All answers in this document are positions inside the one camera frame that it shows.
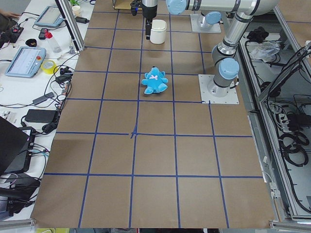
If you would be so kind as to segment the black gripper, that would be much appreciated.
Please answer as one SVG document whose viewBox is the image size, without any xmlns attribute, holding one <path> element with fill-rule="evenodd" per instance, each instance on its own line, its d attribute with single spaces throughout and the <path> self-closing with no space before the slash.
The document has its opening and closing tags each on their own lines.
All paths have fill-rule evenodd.
<svg viewBox="0 0 311 233">
<path fill-rule="evenodd" d="M 145 36 L 147 40 L 150 40 L 151 29 L 152 29 L 152 19 L 156 17 L 157 14 L 158 0 L 142 0 L 141 8 L 145 20 Z"/>
</svg>

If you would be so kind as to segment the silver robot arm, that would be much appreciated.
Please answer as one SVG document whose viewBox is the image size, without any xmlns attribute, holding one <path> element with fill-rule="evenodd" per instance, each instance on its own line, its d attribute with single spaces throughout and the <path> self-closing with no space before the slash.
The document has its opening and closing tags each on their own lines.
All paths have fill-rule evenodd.
<svg viewBox="0 0 311 233">
<path fill-rule="evenodd" d="M 218 11 L 202 11 L 199 25 L 204 30 L 211 30 L 215 25 L 219 25 L 221 13 Z"/>
<path fill-rule="evenodd" d="M 230 85 L 238 75 L 240 66 L 234 59 L 236 48 L 253 16 L 272 10 L 277 0 L 167 0 L 169 13 L 179 15 L 185 10 L 234 12 L 234 18 L 221 43 L 212 51 L 216 74 L 207 84 L 209 93 L 216 97 L 228 94 Z"/>
</svg>

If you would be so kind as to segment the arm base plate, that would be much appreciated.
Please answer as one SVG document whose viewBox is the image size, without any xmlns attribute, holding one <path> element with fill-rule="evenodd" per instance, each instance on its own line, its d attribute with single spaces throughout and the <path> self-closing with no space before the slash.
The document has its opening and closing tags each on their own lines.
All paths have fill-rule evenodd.
<svg viewBox="0 0 311 233">
<path fill-rule="evenodd" d="M 229 87 L 219 87 L 214 83 L 214 75 L 199 74 L 201 102 L 206 104 L 239 104 L 234 82 Z"/>
<path fill-rule="evenodd" d="M 221 33 L 220 21 L 220 12 L 209 12 L 206 15 L 190 14 L 193 33 Z"/>
</svg>

